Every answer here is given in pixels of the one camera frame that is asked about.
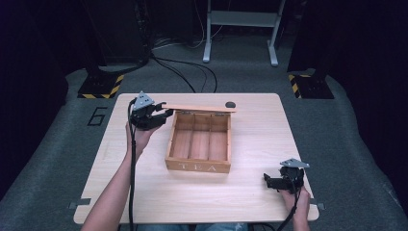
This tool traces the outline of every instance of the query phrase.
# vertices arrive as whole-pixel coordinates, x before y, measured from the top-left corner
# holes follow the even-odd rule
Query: wooden table
[[[151,138],[136,165],[136,223],[281,221],[287,216],[279,192],[268,189],[263,174],[280,178],[280,162],[300,160],[281,100],[274,93],[147,93],[156,103],[223,107],[232,114],[231,170],[228,174],[167,170],[165,155],[173,116]],[[74,220],[83,223],[126,152],[127,107],[137,94],[121,94],[100,144]],[[312,193],[307,176],[305,187]],[[127,206],[121,222],[128,222]],[[311,205],[309,220],[319,217]]]

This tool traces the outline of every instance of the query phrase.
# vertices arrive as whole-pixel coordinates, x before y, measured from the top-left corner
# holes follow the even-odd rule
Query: black cable
[[[130,116],[130,109],[133,104],[135,104],[136,98],[130,101],[128,106],[128,124],[129,124],[129,132],[131,135],[132,141],[132,161],[131,161],[131,173],[130,173],[130,192],[129,192],[129,225],[130,230],[134,231],[134,222],[133,222],[133,200],[135,195],[135,165],[136,165],[136,142],[135,142],[135,131],[132,130],[132,122]]]
[[[210,71],[210,72],[213,74],[214,80],[215,80],[215,83],[216,83],[216,86],[215,86],[213,92],[216,92],[216,91],[217,91],[217,87],[218,87],[217,76],[216,76],[216,74],[215,74],[209,67],[207,67],[207,66],[205,66],[205,65],[202,65],[202,64],[195,64],[195,63],[185,62],[185,61],[169,60],[169,59],[159,58],[159,57],[156,57],[156,56],[154,56],[154,59],[159,60],[159,61],[167,61],[167,62],[178,63],[178,64],[189,64],[189,65],[195,66],[195,67],[197,67],[197,68],[202,67],[202,68],[207,69],[208,71]]]
[[[167,69],[173,71],[173,72],[176,73],[178,76],[180,76],[180,77],[184,80],[184,82],[186,82],[187,85],[189,85],[189,87],[190,87],[190,89],[192,90],[192,92],[195,93],[195,89],[192,87],[192,85],[190,84],[190,82],[186,79],[186,77],[184,77],[184,75],[183,75],[179,70],[177,70],[176,68],[174,68],[174,67],[172,67],[172,66],[170,66],[170,65],[168,65],[168,64],[165,64],[165,63],[161,62],[159,59],[157,59],[157,58],[153,55],[153,53],[152,53],[152,55],[151,55],[151,58],[152,58],[154,61],[156,61],[156,63],[158,63],[158,64],[160,64],[161,66],[163,66],[163,67],[165,67],[165,68],[167,68]]]
[[[281,225],[279,225],[277,231],[281,231],[288,224],[288,222],[292,219],[294,213],[296,212],[297,200],[299,199],[299,195],[297,195],[296,186],[294,185],[293,179],[289,175],[286,175],[286,176],[291,180],[291,183],[292,183],[292,189],[293,189],[293,194],[294,194],[294,205],[291,209],[291,212],[286,217],[286,219],[281,223]]]

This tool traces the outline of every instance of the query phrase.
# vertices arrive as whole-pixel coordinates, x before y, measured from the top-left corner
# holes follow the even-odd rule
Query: yellow and black hazard tape
[[[310,75],[299,75],[300,77],[310,77]],[[296,97],[296,98],[302,98],[302,95],[301,95],[301,93],[300,93],[300,90],[299,90],[299,86],[297,85],[297,83],[296,83],[296,80],[295,80],[295,78],[294,78],[294,75],[289,75],[289,80],[291,81],[291,85],[292,85],[292,90],[293,90],[293,93],[294,93],[294,96]]]
[[[78,98],[113,98],[115,97],[117,91],[119,90],[120,84],[123,80],[123,75],[117,77],[114,87],[112,88],[110,93],[106,94],[93,94],[93,93],[78,93]]]

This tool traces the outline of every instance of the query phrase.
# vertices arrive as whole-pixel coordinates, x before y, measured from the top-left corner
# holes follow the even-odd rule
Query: hand
[[[290,194],[289,191],[279,191],[285,200],[286,209],[291,211],[294,205],[294,194]],[[295,231],[309,230],[309,224],[307,217],[310,208],[310,194],[303,186],[300,189],[299,199],[297,200],[296,212],[293,215],[293,227]]]
[[[129,122],[126,122],[126,138],[127,138],[128,152],[132,150],[132,136],[131,136],[130,129],[129,129],[130,127],[132,127],[132,130],[135,131],[135,142],[136,142],[137,155],[141,154],[143,149],[149,143],[150,137],[153,135],[153,133],[156,130],[160,128],[160,127],[156,127],[148,131],[142,131],[142,130],[137,129],[135,125],[132,124],[132,126],[130,126]]]

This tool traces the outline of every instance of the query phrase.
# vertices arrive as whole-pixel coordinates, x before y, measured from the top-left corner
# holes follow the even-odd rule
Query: small black object
[[[276,190],[287,190],[291,194],[296,193],[303,186],[304,169],[298,167],[281,167],[282,178],[270,178],[264,173],[264,179],[268,188]]]
[[[235,108],[237,105],[234,102],[228,101],[225,103],[225,107],[227,108]]]

